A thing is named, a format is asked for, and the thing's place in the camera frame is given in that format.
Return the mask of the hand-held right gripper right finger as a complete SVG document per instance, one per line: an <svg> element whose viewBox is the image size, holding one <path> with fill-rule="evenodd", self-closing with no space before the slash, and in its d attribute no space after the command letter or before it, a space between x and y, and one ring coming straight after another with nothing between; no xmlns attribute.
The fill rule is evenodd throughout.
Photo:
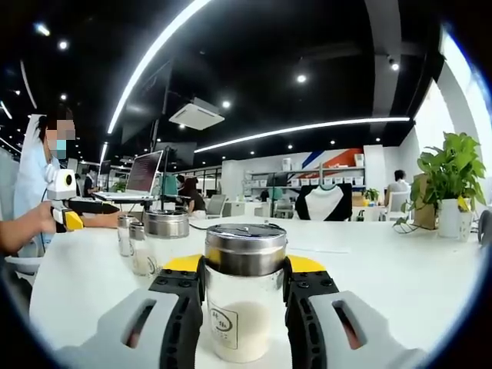
<svg viewBox="0 0 492 369"><path fill-rule="evenodd" d="M426 353L406 348L387 319L324 267L290 255L284 262L285 326L294 368L418 368Z"/></svg>

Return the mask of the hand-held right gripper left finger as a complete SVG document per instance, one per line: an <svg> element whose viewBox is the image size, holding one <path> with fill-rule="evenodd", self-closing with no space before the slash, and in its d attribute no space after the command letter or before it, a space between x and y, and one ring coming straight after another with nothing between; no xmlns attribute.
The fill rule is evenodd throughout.
<svg viewBox="0 0 492 369"><path fill-rule="evenodd" d="M193 368L204 301L204 256L175 258L150 288L104 313L78 346L56 354L70 368Z"/></svg>

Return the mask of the person's left hand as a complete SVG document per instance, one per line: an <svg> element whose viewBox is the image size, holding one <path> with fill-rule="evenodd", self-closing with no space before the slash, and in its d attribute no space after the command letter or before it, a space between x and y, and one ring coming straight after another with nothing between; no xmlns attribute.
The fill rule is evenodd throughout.
<svg viewBox="0 0 492 369"><path fill-rule="evenodd" d="M46 234L54 234L56 232L56 222L52 216L52 203L43 201L36 207L38 217L39 231Z"/></svg>

